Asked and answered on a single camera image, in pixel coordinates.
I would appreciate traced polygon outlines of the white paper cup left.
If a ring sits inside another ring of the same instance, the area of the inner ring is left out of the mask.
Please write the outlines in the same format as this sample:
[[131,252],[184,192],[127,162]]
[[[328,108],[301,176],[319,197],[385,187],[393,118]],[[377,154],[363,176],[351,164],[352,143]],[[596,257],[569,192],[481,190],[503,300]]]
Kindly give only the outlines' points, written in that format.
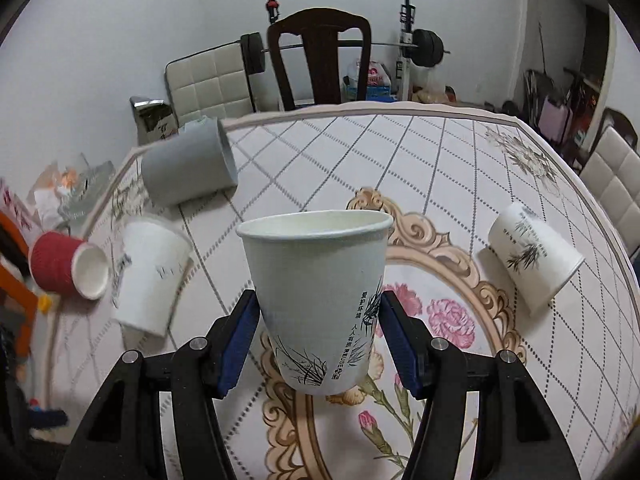
[[192,250],[190,240],[167,220],[128,218],[112,288],[115,321],[165,336]]

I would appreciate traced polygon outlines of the white quilted chair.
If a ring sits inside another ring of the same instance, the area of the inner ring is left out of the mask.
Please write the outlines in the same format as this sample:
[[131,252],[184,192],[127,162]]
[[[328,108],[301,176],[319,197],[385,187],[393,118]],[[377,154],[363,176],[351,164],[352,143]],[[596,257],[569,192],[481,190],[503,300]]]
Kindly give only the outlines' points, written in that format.
[[239,41],[169,62],[165,84],[179,126],[203,116],[239,118],[256,110]]
[[620,234],[627,255],[632,257],[640,242],[639,154],[612,126],[607,126],[580,178]]

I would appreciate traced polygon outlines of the grey paper cup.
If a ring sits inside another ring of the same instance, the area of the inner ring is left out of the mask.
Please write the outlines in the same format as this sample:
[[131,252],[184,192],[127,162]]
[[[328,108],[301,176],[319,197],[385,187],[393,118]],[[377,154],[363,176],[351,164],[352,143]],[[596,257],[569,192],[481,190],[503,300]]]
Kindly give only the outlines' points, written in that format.
[[154,205],[171,207],[238,185],[231,145],[219,119],[187,122],[142,156],[142,180]]

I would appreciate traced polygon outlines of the floral patterned tablecloth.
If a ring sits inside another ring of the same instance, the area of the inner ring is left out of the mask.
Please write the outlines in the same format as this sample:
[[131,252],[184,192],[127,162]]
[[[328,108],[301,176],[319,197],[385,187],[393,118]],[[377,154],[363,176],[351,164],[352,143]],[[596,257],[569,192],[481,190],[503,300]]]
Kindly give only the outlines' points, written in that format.
[[[434,106],[315,108],[227,126],[239,186],[154,210],[128,156],[79,235],[122,267],[122,222],[158,214],[192,240],[192,263],[165,338],[123,332],[111,293],[93,306],[65,301],[50,352],[49,400],[70,418],[70,442],[122,352],[174,351],[204,335],[253,288],[243,220],[299,210],[374,209],[394,219],[383,287],[408,315],[469,352],[516,353],[573,453],[595,479],[639,417],[639,287],[623,242],[588,188],[514,118]],[[547,309],[529,315],[489,250],[498,214],[525,204],[585,261]],[[216,403],[239,479],[399,479],[424,407],[396,384],[375,336],[363,389],[304,396],[281,378],[259,326],[238,385]]]

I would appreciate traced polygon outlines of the pink suitcase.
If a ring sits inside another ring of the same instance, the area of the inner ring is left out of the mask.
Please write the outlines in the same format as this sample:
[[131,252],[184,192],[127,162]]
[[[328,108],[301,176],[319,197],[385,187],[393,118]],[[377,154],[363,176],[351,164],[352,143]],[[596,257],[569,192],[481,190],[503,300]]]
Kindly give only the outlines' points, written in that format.
[[573,111],[563,99],[557,99],[549,94],[544,99],[538,119],[538,130],[543,138],[559,148],[565,140]]

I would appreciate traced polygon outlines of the black barbell on rack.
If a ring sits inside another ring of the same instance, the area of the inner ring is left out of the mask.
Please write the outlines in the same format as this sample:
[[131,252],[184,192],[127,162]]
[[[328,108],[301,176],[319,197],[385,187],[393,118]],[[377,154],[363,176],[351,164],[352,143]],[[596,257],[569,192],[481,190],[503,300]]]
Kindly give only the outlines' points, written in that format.
[[[268,0],[266,8],[269,14],[269,26],[277,21],[283,20],[279,13],[279,3],[277,0]],[[396,81],[398,89],[396,96],[406,100],[409,96],[411,84],[409,81],[409,66],[411,64],[421,68],[433,68],[442,62],[442,59],[449,53],[445,49],[444,42],[431,30],[420,29],[414,26],[416,17],[416,7],[411,0],[404,0],[399,11],[400,36],[397,42],[390,42],[388,46],[398,50],[398,60],[396,64]],[[340,51],[343,49],[359,49],[361,53],[361,32],[358,29],[349,29],[338,35],[338,66],[340,66]],[[279,41],[281,53],[285,50],[303,50],[302,40],[299,36],[283,34]],[[380,43],[372,39],[372,47],[378,47]],[[244,58],[246,72],[250,75],[262,73],[266,69],[266,61],[270,60],[267,44],[267,36],[263,37],[258,32],[245,34],[240,38],[240,46]],[[356,100],[357,78],[359,72],[359,62],[357,63],[356,76],[352,78],[355,84],[354,99]]]

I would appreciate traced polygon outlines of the dark wooden chair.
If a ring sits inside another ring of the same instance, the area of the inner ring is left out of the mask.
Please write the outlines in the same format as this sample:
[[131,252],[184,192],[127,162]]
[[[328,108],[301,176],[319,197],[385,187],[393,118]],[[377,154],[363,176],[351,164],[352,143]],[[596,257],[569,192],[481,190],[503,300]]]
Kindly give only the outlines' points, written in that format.
[[372,47],[371,26],[366,18],[332,8],[309,8],[268,27],[268,50],[284,110],[295,110],[295,100],[282,58],[279,44],[281,36],[289,34],[299,36],[302,40],[314,102],[317,105],[341,104],[338,35],[349,29],[358,29],[362,36],[356,100],[364,101],[367,97]]

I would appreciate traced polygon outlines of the white bamboo-print paper cup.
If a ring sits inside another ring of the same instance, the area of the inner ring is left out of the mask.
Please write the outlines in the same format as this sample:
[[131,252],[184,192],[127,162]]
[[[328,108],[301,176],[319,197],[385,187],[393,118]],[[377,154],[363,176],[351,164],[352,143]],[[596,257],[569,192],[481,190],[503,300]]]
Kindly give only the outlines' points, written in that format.
[[243,243],[285,382],[333,396],[367,375],[393,218],[322,210],[243,222]]

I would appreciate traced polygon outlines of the white quilted chair back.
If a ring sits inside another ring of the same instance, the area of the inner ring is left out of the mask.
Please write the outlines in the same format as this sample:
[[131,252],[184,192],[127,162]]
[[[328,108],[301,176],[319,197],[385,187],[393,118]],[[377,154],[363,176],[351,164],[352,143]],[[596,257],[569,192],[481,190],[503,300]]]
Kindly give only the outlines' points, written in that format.
[[179,126],[203,116],[239,118],[256,110],[239,41],[169,62],[165,84]]

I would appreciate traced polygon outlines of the white paper cup lying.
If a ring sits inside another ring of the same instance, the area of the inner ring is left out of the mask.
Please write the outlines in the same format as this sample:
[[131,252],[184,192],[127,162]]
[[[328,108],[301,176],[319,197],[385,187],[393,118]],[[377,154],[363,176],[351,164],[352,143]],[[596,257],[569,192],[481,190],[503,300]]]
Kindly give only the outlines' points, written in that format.
[[530,314],[552,301],[585,261],[572,244],[520,202],[498,215],[488,242]]

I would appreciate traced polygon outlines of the red ribbed paper cup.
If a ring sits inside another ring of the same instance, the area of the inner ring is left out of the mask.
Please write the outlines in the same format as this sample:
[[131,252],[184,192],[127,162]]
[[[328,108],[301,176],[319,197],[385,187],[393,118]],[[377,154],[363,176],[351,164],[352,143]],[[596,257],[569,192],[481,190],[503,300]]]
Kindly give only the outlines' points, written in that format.
[[110,281],[110,265],[101,248],[54,231],[36,239],[29,249],[28,265],[42,290],[62,297],[98,300]]

